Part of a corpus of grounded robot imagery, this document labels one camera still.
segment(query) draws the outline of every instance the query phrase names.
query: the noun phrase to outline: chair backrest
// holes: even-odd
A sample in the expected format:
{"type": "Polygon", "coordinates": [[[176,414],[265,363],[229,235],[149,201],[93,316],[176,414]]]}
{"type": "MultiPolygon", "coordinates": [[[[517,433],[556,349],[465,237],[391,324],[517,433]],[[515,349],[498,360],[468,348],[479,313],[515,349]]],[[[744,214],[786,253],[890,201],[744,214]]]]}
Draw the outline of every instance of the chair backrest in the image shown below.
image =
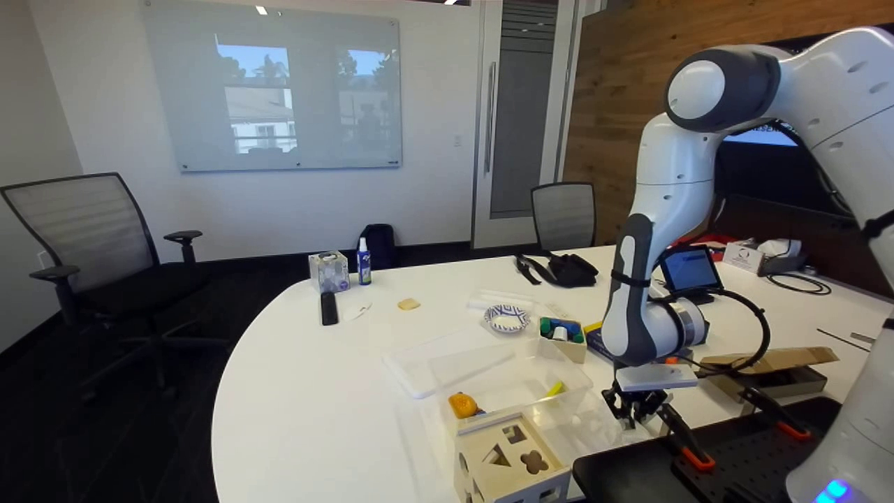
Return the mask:
{"type": "Polygon", "coordinates": [[[159,263],[142,214],[119,175],[0,187],[57,267],[75,267],[74,291],[114,282],[159,263]]]}
{"type": "Polygon", "coordinates": [[[532,191],[539,250],[596,244],[596,191],[588,182],[539,186],[532,191]]]}

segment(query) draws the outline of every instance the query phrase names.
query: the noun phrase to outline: bottle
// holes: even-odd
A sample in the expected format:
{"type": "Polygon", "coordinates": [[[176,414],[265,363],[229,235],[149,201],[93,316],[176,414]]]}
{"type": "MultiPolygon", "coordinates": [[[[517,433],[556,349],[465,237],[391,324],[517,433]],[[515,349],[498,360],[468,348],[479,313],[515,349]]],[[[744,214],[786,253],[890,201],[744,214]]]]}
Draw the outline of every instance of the bottle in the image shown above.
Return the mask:
{"type": "Polygon", "coordinates": [[[360,237],[360,247],[359,247],[359,282],[360,286],[373,282],[373,256],[366,250],[366,237],[360,237]]]}

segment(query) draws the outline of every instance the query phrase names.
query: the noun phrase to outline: wooden wall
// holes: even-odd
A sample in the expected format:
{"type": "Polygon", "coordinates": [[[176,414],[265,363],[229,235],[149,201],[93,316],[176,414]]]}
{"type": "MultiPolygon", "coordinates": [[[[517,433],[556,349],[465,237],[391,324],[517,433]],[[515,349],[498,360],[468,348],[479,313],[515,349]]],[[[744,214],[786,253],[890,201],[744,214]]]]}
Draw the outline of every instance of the wooden wall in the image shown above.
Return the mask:
{"type": "Polygon", "coordinates": [[[610,0],[585,20],[564,180],[596,182],[599,244],[619,242],[634,196],[637,144],[666,82],[711,46],[799,39],[894,22],[891,0],[610,0]]]}

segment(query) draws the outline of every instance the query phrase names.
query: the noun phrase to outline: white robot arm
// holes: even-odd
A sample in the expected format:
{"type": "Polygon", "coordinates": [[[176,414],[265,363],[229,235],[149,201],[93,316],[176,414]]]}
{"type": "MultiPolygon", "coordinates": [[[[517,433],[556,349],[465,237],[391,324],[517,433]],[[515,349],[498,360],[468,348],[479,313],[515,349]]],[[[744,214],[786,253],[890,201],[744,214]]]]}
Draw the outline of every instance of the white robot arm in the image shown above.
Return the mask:
{"type": "MultiPolygon", "coordinates": [[[[856,28],[799,57],[774,49],[716,49],[688,59],[667,85],[666,116],[640,144],[637,196],[619,242],[605,345],[637,366],[704,341],[695,305],[656,305],[649,277],[661,256],[711,214],[725,134],[786,123],[850,205],[894,286],[894,39],[856,28]]],[[[894,320],[823,447],[788,475],[793,502],[846,492],[890,502],[894,472],[894,320]]]]}

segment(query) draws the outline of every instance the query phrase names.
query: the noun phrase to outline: wall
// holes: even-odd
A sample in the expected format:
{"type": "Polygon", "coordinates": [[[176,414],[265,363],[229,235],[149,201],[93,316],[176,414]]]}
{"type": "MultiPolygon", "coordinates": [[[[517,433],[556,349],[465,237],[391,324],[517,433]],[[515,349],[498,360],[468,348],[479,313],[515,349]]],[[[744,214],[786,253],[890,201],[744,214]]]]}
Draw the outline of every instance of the wall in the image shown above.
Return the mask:
{"type": "Polygon", "coordinates": [[[662,109],[666,82],[684,57],[891,20],[891,0],[616,0],[588,18],[564,176],[596,182],[599,242],[616,242],[627,222],[640,131],[662,109]]]}
{"type": "Polygon", "coordinates": [[[276,0],[396,18],[405,165],[339,175],[183,176],[146,46],[146,0],[31,0],[85,172],[121,172],[151,230],[205,230],[205,261],[355,247],[369,222],[401,244],[469,242],[479,99],[479,10],[413,0],[276,0]]]}
{"type": "MultiPolygon", "coordinates": [[[[0,186],[67,176],[78,154],[67,131],[28,4],[0,4],[0,186]]],[[[51,286],[28,277],[38,242],[0,205],[0,352],[57,313],[51,286]]]]}

